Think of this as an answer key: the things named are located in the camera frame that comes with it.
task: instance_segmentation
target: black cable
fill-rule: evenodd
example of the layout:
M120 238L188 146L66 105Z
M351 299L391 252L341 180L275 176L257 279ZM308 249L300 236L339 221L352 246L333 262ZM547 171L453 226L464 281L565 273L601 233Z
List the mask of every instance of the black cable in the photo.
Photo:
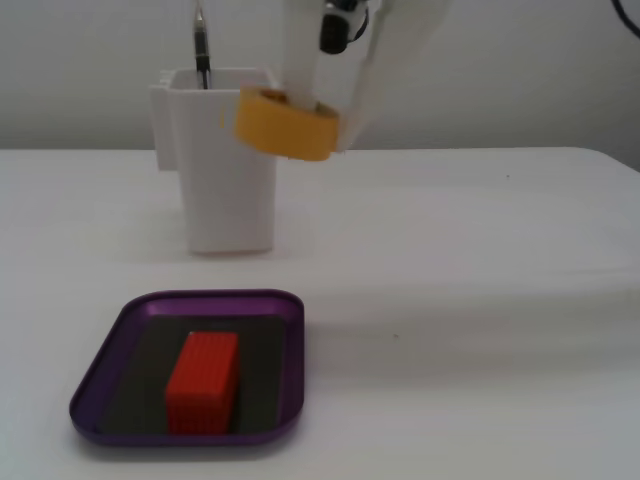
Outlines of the black cable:
M622 1L611 0L611 3L613 3L613 8L616 9L616 13L620 17L620 20L622 20L622 23L625 24L625 26L631 31L631 33L640 38L640 27L638 27L638 25L636 25L635 22L631 20L629 15L627 15L627 12L622 5Z

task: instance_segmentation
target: white wall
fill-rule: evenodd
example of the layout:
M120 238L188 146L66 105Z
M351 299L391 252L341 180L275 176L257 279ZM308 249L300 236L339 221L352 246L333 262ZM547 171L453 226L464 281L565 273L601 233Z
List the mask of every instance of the white wall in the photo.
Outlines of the white wall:
M217 65L279 65L279 0L207 3ZM191 21L191 0L3 0L0 147L150 148L146 88L191 66ZM364 46L323 61L330 102ZM454 0L357 146L575 145L640 167L639 80L610 0Z

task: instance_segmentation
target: white table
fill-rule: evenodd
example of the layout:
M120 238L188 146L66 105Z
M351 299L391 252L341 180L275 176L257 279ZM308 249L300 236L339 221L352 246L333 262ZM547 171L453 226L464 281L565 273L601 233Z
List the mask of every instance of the white table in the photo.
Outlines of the white table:
M577 149L279 166L277 246L185 250L151 152L0 153L0 478L640 475L640 175ZM307 307L295 432L102 449L67 406L122 305L270 287Z

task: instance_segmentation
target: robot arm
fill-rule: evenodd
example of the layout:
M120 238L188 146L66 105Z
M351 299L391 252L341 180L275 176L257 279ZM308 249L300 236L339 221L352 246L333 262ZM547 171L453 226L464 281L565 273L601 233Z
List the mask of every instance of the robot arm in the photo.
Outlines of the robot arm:
M284 0L283 90L243 95L248 100L241 100L238 137L259 150L304 160L348 149L442 23L450 1L382 0L371 15L372 0ZM314 95L316 64L320 52L342 53L369 24L370 47L352 101L340 115Z

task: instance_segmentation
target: red block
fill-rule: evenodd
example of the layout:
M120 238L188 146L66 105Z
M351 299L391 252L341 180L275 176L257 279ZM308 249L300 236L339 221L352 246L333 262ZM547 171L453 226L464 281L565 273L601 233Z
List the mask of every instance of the red block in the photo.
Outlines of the red block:
M165 390L169 432L227 433L237 386L238 335L189 335Z

